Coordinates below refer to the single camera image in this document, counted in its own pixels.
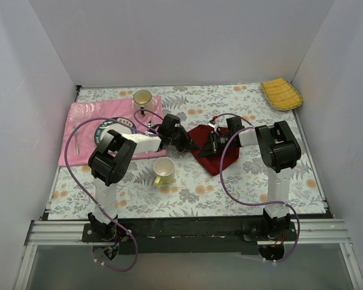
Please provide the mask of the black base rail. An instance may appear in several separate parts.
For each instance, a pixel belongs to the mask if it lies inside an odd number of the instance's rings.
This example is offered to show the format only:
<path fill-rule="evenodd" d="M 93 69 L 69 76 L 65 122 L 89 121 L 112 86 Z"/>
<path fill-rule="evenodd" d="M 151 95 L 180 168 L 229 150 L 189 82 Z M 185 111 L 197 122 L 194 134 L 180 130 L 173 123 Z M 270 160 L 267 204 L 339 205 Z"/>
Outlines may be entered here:
<path fill-rule="evenodd" d="M 152 253 L 240 253 L 257 255 L 259 242 L 273 244 L 281 236 L 289 243 L 297 237 L 291 221 L 283 233 L 268 233 L 262 216 L 170 217 L 119 219 L 121 227 L 109 232 L 86 223 L 82 241 L 96 245 L 117 243 L 119 254 Z"/>

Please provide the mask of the aluminium frame rail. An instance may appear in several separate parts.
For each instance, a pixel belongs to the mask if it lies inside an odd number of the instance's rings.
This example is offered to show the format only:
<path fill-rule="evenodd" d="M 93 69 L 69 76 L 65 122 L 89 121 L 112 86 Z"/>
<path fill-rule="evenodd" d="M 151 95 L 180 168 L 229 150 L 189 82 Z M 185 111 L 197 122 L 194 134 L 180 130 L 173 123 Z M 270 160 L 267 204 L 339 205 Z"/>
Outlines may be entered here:
<path fill-rule="evenodd" d="M 82 241 L 85 221 L 32 222 L 16 289 L 363 289 L 351 238 L 341 219 L 302 219 L 287 259 L 257 255 L 152 253 L 118 255 Z"/>

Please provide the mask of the pink placemat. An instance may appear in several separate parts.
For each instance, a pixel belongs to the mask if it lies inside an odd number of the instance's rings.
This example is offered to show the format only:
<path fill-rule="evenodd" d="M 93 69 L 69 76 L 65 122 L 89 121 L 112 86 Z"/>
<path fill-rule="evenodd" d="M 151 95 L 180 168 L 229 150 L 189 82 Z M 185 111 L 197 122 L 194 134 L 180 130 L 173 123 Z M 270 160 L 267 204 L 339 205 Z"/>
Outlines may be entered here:
<path fill-rule="evenodd" d="M 65 124 L 64 138 L 62 141 L 62 149 L 59 157 L 58 165 L 60 167 L 65 166 L 64 150 L 68 137 L 72 131 L 83 121 L 91 118 L 114 118 L 124 117 L 130 119 L 135 125 L 136 129 L 144 132 L 146 128 L 142 125 L 152 121 L 153 124 L 160 124 L 163 118 L 162 98 L 159 95 L 155 95 L 152 98 L 153 107 L 152 110 L 156 114 L 141 115 L 138 113 L 134 115 L 135 110 L 132 107 L 132 98 L 124 98 L 120 100 L 108 100 L 108 101 L 94 101 L 87 103 L 73 103 L 70 107 L 68 117 Z M 78 129 L 78 143 L 80 154 L 76 155 L 74 149 L 74 138 L 69 143 L 67 150 L 68 163 L 70 166 L 81 166 L 88 164 L 88 160 L 96 148 L 94 142 L 94 133 L 97 127 L 105 120 L 91 121 Z"/>

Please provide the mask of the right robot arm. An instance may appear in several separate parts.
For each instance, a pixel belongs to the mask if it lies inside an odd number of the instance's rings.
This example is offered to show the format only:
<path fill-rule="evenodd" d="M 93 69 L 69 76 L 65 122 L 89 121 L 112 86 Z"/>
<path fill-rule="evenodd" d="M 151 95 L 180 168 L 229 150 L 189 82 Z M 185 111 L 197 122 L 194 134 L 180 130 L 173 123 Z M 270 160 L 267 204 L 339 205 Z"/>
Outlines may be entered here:
<path fill-rule="evenodd" d="M 258 146 L 268 172 L 267 201 L 256 204 L 264 207 L 258 232 L 269 240 L 284 236 L 291 224 L 290 179 L 302 155 L 290 126 L 286 121 L 279 121 L 268 126 L 244 127 L 241 117 L 234 115 L 226 120 L 228 132 L 222 134 L 216 119 L 214 116 L 208 123 L 212 131 L 198 156 L 220 156 L 219 176 L 224 182 L 223 165 L 228 148 Z"/>

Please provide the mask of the dark red cloth napkin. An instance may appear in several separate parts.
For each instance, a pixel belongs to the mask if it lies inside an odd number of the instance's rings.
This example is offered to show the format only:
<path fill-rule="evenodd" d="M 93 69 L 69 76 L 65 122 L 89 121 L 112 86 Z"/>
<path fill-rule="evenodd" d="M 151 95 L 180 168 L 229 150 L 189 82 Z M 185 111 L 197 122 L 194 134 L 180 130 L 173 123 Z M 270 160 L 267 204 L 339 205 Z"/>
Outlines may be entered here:
<path fill-rule="evenodd" d="M 220 172 L 221 153 L 219 155 L 198 157 L 209 138 L 211 129 L 210 126 L 201 124 L 191 129 L 188 134 L 200 148 L 199 150 L 191 150 L 192 155 L 210 175 L 216 176 Z M 223 161 L 223 170 L 238 160 L 239 151 L 240 149 L 234 146 L 228 148 Z"/>

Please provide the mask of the silver fork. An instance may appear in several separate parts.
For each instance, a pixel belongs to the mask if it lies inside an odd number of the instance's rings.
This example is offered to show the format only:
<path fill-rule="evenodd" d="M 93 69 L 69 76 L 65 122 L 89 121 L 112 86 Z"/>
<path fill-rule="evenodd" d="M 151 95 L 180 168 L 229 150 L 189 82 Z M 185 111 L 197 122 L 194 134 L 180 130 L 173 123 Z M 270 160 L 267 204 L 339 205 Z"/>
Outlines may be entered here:
<path fill-rule="evenodd" d="M 76 130 L 74 132 L 74 135 L 73 135 L 73 138 L 74 138 L 74 149 L 75 149 L 76 155 L 79 155 L 80 154 L 79 143 L 78 143 L 78 139 L 77 139 L 78 134 L 79 134 L 79 132 L 78 132 L 78 130 Z"/>

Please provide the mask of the yellow bamboo tray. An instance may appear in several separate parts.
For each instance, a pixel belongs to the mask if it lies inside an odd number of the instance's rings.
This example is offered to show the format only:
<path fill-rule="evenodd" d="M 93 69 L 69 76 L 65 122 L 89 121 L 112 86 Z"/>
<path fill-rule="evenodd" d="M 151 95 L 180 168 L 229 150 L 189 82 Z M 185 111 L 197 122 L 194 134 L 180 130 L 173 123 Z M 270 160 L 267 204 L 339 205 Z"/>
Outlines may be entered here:
<path fill-rule="evenodd" d="M 269 103 L 279 111 L 296 109 L 303 104 L 301 94 L 282 77 L 261 82 L 261 86 Z"/>

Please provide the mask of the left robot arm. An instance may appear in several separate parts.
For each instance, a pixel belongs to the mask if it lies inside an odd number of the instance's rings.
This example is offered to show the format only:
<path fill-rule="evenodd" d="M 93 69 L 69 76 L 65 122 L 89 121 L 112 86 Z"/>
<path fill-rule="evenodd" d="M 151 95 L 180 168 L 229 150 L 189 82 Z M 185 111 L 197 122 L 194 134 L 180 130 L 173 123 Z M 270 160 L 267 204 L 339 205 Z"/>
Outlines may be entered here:
<path fill-rule="evenodd" d="M 175 115 L 167 114 L 160 124 L 144 126 L 145 132 L 134 134 L 107 130 L 88 160 L 95 182 L 95 209 L 88 214 L 88 220 L 102 241 L 109 242 L 116 236 L 117 184 L 127 173 L 133 156 L 159 152 L 168 146 L 174 146 L 179 152 L 199 149 Z"/>

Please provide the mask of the yellow mug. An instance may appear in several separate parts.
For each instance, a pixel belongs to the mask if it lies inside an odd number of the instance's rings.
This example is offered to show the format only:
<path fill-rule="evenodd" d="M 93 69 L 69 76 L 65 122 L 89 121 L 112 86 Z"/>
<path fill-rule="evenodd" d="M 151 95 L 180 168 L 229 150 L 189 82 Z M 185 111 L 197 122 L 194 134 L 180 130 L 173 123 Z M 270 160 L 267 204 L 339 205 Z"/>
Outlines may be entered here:
<path fill-rule="evenodd" d="M 173 182 L 175 175 L 175 164 L 172 159 L 164 156 L 155 160 L 153 165 L 156 179 L 155 186 L 170 184 Z"/>

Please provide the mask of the white plate blue rim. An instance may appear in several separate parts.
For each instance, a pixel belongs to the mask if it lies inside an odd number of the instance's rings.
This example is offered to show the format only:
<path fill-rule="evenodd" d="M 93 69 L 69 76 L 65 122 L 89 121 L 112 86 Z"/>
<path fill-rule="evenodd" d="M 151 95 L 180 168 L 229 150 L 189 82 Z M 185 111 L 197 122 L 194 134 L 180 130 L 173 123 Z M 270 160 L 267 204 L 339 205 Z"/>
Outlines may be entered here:
<path fill-rule="evenodd" d="M 109 130 L 114 130 L 120 134 L 135 133 L 134 129 L 137 127 L 130 119 L 124 117 L 114 117 L 114 120 L 118 121 L 119 123 L 106 120 L 97 127 L 94 133 L 95 145 L 98 145 L 102 141 L 102 138 Z"/>

